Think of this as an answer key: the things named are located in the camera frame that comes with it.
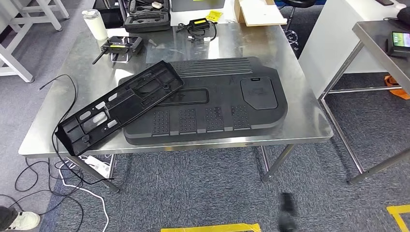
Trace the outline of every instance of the ribbed vent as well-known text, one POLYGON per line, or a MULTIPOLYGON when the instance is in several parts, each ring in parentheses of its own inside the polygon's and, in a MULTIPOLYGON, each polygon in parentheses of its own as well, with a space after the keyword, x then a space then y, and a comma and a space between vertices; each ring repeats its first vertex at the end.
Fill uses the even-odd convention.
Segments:
POLYGON ((231 58, 193 61, 179 75, 181 77, 204 77, 247 73, 252 73, 252 67, 247 58, 231 58))

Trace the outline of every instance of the black plastic panel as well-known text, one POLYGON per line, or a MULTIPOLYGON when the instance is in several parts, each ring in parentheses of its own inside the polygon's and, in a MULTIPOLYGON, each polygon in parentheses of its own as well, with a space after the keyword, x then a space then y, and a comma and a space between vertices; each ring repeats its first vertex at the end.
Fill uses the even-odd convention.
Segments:
MULTIPOLYGON (((174 94, 183 84, 174 68, 160 61, 61 122, 56 136, 70 155, 81 155, 174 94)), ((161 111, 154 118, 157 130, 150 130, 153 135, 169 131, 169 127, 162 125, 167 123, 162 121, 164 115, 169 122, 169 111, 161 111)))
POLYGON ((170 64, 185 84, 154 108, 169 111, 169 134, 151 134, 153 115, 147 112, 124 128, 130 144, 257 136, 280 125, 286 116, 287 102, 278 72, 255 57, 170 64))
POLYGON ((278 106, 272 82, 267 77, 241 80, 244 100, 256 110, 275 109, 278 106))

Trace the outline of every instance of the white sneaker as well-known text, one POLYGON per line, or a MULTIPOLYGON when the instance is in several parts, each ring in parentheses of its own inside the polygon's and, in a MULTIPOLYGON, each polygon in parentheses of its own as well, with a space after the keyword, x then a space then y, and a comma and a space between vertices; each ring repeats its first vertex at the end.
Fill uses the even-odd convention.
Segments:
POLYGON ((33 212, 20 212, 6 230, 28 231, 40 224, 40 216, 33 212))

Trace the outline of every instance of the metal table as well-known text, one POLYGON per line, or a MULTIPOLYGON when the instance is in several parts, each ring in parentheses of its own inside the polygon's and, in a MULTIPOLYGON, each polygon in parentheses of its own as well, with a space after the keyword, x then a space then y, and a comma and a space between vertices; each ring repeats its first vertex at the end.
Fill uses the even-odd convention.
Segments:
POLYGON ((404 89, 407 93, 410 93, 410 63, 406 58, 399 57, 390 57, 385 52, 385 43, 388 36, 391 36, 392 31, 403 31, 400 28, 393 26, 388 21, 366 21, 366 22, 357 22, 353 27, 353 32, 360 39, 359 43, 356 45, 354 50, 347 57, 343 65, 340 67, 336 75, 333 77, 332 81, 326 87, 322 95, 319 97, 322 102, 324 109, 330 116, 331 121, 333 122, 337 132, 344 145, 347 148, 351 158, 353 159, 354 164, 359 170, 359 175, 352 178, 350 183, 357 183, 363 180, 366 177, 369 177, 375 173, 384 170, 391 165, 400 162, 408 157, 410 157, 410 147, 403 150, 399 154, 396 154, 385 161, 375 165, 374 167, 365 171, 359 161, 359 159, 354 154, 351 149, 349 142, 347 141, 346 136, 344 135, 341 127, 336 121, 336 118, 332 114, 329 106, 325 101, 325 97, 328 94, 336 93, 353 93, 353 92, 369 92, 369 91, 379 91, 379 90, 392 90, 392 89, 404 89), (400 84, 400 86, 393 87, 364 87, 364 88, 354 88, 354 89, 340 89, 332 90, 339 79, 344 74, 345 70, 348 68, 350 63, 354 60, 360 50, 365 46, 374 58, 376 58, 381 65, 395 78, 395 80, 400 84))
MULTIPOLYGON (((297 59, 279 26, 245 27, 240 24, 217 25, 218 36, 210 43, 191 43, 187 34, 176 33, 176 28, 168 31, 139 34, 144 39, 145 48, 128 64, 110 61, 103 56, 96 65, 91 65, 100 53, 99 45, 91 33, 81 33, 60 74, 69 74, 78 83, 78 99, 72 113, 93 102, 106 92, 115 88, 119 79, 141 71, 145 63, 160 60, 182 61, 212 58, 258 57, 262 64, 277 69, 288 101, 288 113, 281 126, 269 134, 252 137, 237 137, 202 141, 180 141, 169 144, 131 145, 126 142, 122 131, 111 136, 105 144, 89 151, 87 155, 135 153, 147 151, 176 151, 196 148, 240 147, 258 145, 288 144, 277 161, 269 166, 265 149, 262 154, 267 173, 263 181, 269 180, 272 173, 292 151, 294 144, 324 142, 333 136, 331 127, 321 110, 318 101, 305 80, 297 59)), ((30 127, 19 154, 27 158, 55 157, 51 145, 51 133, 73 100, 73 87, 68 78, 56 80, 50 88, 32 126, 30 127)), ((97 179, 103 179, 94 169, 84 164, 80 158, 68 156, 86 172, 97 179)), ((112 190, 117 190, 109 181, 103 181, 112 190)))

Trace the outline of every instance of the smartphone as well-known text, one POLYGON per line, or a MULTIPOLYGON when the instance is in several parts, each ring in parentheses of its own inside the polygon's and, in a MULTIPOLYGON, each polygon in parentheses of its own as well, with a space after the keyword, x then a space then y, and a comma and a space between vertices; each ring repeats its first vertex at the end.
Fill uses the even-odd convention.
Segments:
POLYGON ((392 32, 393 45, 398 47, 410 47, 410 33, 392 32))
POLYGON ((387 54, 396 57, 410 57, 410 33, 392 31, 387 39, 387 54))

